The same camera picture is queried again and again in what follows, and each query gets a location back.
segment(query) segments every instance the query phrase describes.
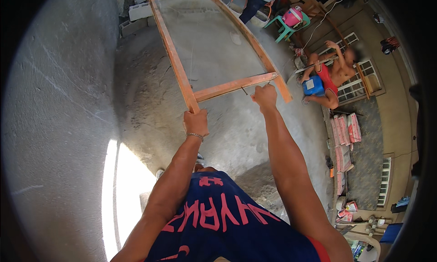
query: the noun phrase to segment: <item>jeans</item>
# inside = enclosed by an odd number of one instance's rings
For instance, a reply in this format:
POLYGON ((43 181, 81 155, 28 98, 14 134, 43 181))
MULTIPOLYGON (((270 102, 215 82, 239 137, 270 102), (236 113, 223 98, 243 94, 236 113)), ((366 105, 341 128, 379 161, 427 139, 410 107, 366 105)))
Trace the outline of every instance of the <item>jeans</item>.
POLYGON ((247 0, 247 6, 240 15, 240 20, 246 24, 265 4, 267 2, 264 0, 247 0))

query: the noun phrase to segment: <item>shorts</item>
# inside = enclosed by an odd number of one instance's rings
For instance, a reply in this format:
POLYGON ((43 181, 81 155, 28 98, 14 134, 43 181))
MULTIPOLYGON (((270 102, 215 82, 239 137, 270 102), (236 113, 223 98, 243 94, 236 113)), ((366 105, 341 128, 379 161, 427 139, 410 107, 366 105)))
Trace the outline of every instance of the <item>shorts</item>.
POLYGON ((331 76, 329 75, 328 67, 323 63, 321 64, 322 69, 319 71, 316 71, 317 75, 319 75, 320 79, 322 79, 323 82, 323 88, 326 90, 331 90, 334 92, 334 94, 337 96, 338 99, 338 88, 335 86, 335 84, 332 82, 331 76))

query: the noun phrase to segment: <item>green plastic chair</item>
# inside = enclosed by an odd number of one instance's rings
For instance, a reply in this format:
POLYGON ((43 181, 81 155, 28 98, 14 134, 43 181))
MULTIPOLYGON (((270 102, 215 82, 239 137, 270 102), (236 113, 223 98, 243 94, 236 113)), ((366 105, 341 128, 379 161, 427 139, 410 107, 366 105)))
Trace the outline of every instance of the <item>green plastic chair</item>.
POLYGON ((304 26, 301 26, 298 29, 292 29, 291 27, 287 26, 284 21, 282 21, 282 16, 278 15, 276 16, 273 20, 271 20, 264 28, 268 27, 271 23, 273 23, 273 21, 278 20, 281 24, 282 24, 282 28, 280 28, 278 30, 278 32, 282 32, 281 35, 279 35, 279 37, 276 39, 275 43, 279 43, 280 40, 282 40, 287 34, 289 34, 288 37, 290 37, 293 33, 295 33, 298 30, 303 29, 304 27, 307 27, 310 23, 309 17, 308 15, 306 15, 305 13, 302 13, 302 19, 303 21, 306 22, 306 24, 304 26))

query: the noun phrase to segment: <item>blue container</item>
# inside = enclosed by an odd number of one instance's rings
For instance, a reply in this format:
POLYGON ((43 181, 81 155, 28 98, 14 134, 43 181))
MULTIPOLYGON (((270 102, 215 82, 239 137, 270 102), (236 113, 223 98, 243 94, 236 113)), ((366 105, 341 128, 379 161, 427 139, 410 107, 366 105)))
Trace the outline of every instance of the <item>blue container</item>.
POLYGON ((325 89, 323 88, 322 79, 319 75, 311 76, 309 80, 302 83, 303 94, 310 96, 315 94, 316 96, 325 96, 325 89))

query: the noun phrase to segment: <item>shirtless boy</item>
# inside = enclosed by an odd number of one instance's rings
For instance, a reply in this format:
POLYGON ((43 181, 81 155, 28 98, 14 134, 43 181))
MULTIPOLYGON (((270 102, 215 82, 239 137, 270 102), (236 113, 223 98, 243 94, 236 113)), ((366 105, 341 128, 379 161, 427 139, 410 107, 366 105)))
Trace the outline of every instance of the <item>shirtless boy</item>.
POLYGON ((303 83, 305 80, 308 80, 309 74, 315 69, 316 73, 322 79, 325 96, 306 96, 302 102, 306 105, 309 101, 315 101, 327 108, 335 109, 338 106, 337 87, 355 75, 353 63, 362 61, 364 56, 363 52, 358 50, 358 47, 350 46, 344 51, 343 55, 340 46, 333 41, 325 41, 325 44, 328 48, 335 49, 335 52, 321 56, 317 53, 312 53, 309 56, 307 65, 315 64, 315 66, 305 70, 303 76, 298 81, 299 83, 303 83), (338 59, 334 60, 332 67, 327 67, 324 63, 319 64, 321 60, 330 58, 334 55, 337 55, 338 59))

